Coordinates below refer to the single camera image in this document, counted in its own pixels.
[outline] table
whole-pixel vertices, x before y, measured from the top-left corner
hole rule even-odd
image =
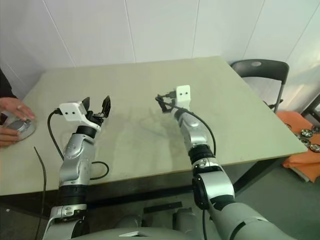
[[[219,56],[53,69],[41,76],[24,99],[36,115],[36,131],[0,153],[0,195],[42,191],[42,168],[33,146],[46,167],[47,190],[58,188],[62,161],[50,139],[47,117],[60,103],[85,97],[90,97],[94,112],[101,110],[107,95],[111,98],[109,118],[96,137],[95,158],[106,162],[110,173],[91,181],[92,185],[189,171],[191,163],[178,125],[169,114],[161,113],[155,101],[157,94],[179,85],[191,86],[191,110],[211,127],[222,165],[307,150]],[[59,115],[52,117],[51,126],[60,148],[77,128]],[[93,169],[93,174],[103,171]]]

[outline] orange cloth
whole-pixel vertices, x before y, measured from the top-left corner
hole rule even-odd
[[[312,128],[312,124],[303,118],[299,113],[294,111],[280,111],[276,114],[285,124],[292,127],[292,132],[300,134],[302,129]],[[320,145],[320,134],[314,134],[309,138],[312,144]],[[288,157],[282,165],[285,168],[294,167],[305,174],[311,182],[315,182],[320,176],[320,153],[313,152],[308,149],[308,152],[292,155]]]

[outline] human hand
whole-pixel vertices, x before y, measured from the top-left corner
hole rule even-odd
[[[10,128],[0,127],[0,148],[19,141],[19,132]]]
[[[35,114],[19,99],[14,97],[0,97],[0,109],[8,111],[21,120],[27,120],[26,116],[30,119],[35,118]]]

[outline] chair backrest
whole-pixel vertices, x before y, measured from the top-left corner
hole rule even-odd
[[[231,64],[231,67],[242,78],[261,77],[281,81],[284,85],[287,80],[289,65],[283,61],[266,59],[240,60]]]

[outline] gray floor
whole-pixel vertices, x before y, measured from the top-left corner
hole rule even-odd
[[[226,167],[234,182],[248,165]],[[298,240],[320,239],[320,179],[316,183],[304,183],[294,173],[278,167],[237,196],[243,202],[263,214],[285,233]],[[195,206],[192,194],[140,201],[91,210],[90,228],[93,232],[112,228],[125,215],[141,215],[144,207],[181,201],[184,208],[192,207],[201,226],[201,212]],[[172,213],[166,210],[144,215],[149,226],[172,227]],[[0,208],[0,239],[34,239],[38,219],[15,211]],[[42,221],[41,233],[46,222]],[[208,239],[219,240],[217,230],[209,220],[206,223]]]

